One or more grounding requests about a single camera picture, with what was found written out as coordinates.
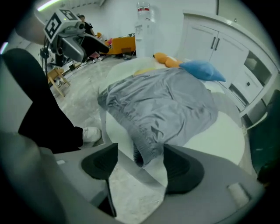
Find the gray fabric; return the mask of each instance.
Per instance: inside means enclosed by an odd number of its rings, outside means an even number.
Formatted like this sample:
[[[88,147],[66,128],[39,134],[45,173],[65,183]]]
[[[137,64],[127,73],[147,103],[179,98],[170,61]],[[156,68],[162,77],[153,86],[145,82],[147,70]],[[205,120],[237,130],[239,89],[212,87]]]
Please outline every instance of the gray fabric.
[[[226,94],[223,93],[212,93],[212,97],[218,111],[227,114],[238,125],[238,127],[241,128],[242,123],[239,111],[234,102]]]
[[[108,86],[98,97],[129,133],[134,160],[147,165],[163,144],[183,146],[217,119],[217,107],[204,85],[183,69],[158,69]]]

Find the cabinet door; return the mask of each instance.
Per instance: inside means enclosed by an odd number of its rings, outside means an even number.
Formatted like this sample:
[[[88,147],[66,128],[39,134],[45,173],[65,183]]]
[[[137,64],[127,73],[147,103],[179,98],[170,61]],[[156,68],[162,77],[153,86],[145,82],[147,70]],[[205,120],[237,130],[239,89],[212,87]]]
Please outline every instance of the cabinet door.
[[[209,61],[218,31],[189,23],[181,59]]]
[[[249,50],[241,43],[219,33],[210,63],[225,77],[226,82],[220,82],[223,86],[229,88],[240,73],[248,54]]]

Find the concrete floor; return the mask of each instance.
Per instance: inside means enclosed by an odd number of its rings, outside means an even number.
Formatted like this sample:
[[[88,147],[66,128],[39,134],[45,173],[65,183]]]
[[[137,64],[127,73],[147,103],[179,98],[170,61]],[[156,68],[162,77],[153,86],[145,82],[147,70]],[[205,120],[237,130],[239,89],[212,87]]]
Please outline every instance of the concrete floor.
[[[88,63],[65,76],[70,86],[63,84],[59,89],[62,97],[53,87],[55,99],[70,121],[79,127],[101,128],[97,103],[98,87],[110,69],[124,60],[105,58],[101,62]],[[109,179],[117,220],[126,224],[138,224],[145,220],[162,202],[163,196],[135,179],[119,164]]]

